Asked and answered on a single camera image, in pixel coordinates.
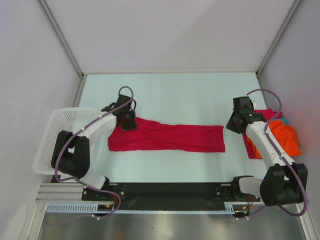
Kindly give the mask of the crimson red t shirt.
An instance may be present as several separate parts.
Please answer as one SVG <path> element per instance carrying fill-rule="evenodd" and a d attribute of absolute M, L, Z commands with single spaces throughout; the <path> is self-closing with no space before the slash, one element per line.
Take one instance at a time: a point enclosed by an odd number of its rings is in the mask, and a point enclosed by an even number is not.
<path fill-rule="evenodd" d="M 180 150 L 196 153 L 226 151 L 221 125 L 164 124 L 138 117 L 137 128 L 118 126 L 108 138 L 113 152 Z"/>

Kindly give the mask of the white perforated plastic basket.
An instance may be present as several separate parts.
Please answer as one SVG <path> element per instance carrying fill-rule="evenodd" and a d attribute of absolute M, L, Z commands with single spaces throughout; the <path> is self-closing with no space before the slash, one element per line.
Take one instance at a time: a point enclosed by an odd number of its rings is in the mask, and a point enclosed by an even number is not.
<path fill-rule="evenodd" d="M 51 162 L 58 134 L 65 130 L 75 133 L 94 120 L 100 111 L 91 107 L 66 107 L 52 112 L 36 153 L 33 170 L 37 174 L 53 175 Z"/>

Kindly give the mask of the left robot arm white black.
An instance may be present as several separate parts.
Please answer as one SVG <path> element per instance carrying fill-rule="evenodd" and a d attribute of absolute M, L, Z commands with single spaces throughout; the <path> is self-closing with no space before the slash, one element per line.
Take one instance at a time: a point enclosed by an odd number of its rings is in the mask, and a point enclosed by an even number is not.
<path fill-rule="evenodd" d="M 125 131 L 135 130 L 138 127 L 136 105 L 132 96 L 119 94 L 116 102 L 103 108 L 96 118 L 77 132 L 60 131 L 51 160 L 55 179 L 60 183 L 74 180 L 93 190 L 98 199 L 107 199 L 111 194 L 110 180 L 92 163 L 94 144 L 118 126 Z"/>

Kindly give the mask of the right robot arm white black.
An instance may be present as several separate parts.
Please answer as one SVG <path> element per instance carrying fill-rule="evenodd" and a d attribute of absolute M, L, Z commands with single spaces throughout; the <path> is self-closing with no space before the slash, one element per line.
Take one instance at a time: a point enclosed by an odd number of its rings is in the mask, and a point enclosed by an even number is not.
<path fill-rule="evenodd" d="M 230 194 L 237 201 L 242 201 L 248 194 L 257 196 L 268 207 L 306 204 L 308 169 L 303 163 L 295 163 L 285 152 L 268 123 L 262 113 L 254 111 L 248 96 L 233 99 L 233 112 L 226 128 L 237 134 L 246 134 L 258 149 L 267 172 L 262 179 L 238 177 Z"/>

